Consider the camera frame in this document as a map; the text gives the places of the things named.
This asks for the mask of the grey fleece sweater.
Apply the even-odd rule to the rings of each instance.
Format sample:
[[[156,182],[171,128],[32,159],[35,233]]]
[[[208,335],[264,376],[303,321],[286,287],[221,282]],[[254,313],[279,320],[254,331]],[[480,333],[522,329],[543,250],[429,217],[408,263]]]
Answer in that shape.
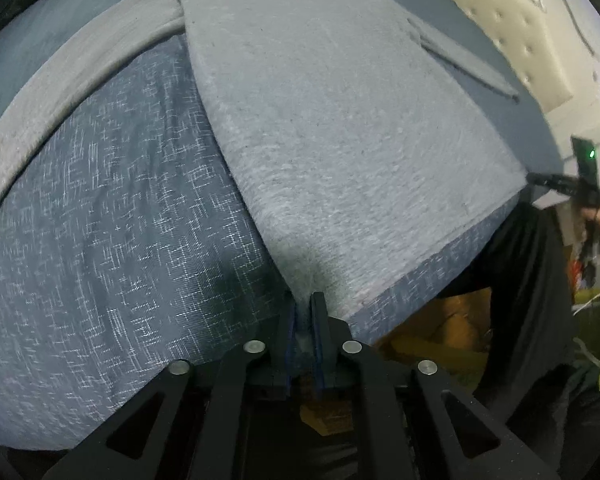
[[[185,32],[216,142],[296,298],[350,320],[492,214],[524,166],[440,65],[507,81],[394,0],[122,0],[28,80],[0,118],[0,201],[101,82]]]

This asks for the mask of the cream tufted headboard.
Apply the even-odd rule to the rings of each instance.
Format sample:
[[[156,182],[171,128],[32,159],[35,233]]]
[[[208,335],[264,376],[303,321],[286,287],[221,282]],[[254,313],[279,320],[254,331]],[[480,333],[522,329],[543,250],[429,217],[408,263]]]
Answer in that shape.
[[[572,174],[571,138],[595,145],[600,175],[600,14],[590,0],[452,0],[538,102]]]

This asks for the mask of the blue patterned bedsheet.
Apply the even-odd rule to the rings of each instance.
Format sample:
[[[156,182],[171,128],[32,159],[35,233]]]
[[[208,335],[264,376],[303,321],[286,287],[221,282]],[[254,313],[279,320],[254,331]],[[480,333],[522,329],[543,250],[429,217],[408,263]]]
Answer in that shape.
[[[48,59],[122,0],[38,0],[0,32],[0,118]],[[449,0],[394,0],[498,72],[440,65],[530,171],[562,166],[539,104]],[[372,344],[468,266],[518,196],[347,321]],[[0,201],[0,444],[71,448],[170,361],[215,360],[276,315],[277,269],[204,110],[185,32],[119,66]]]

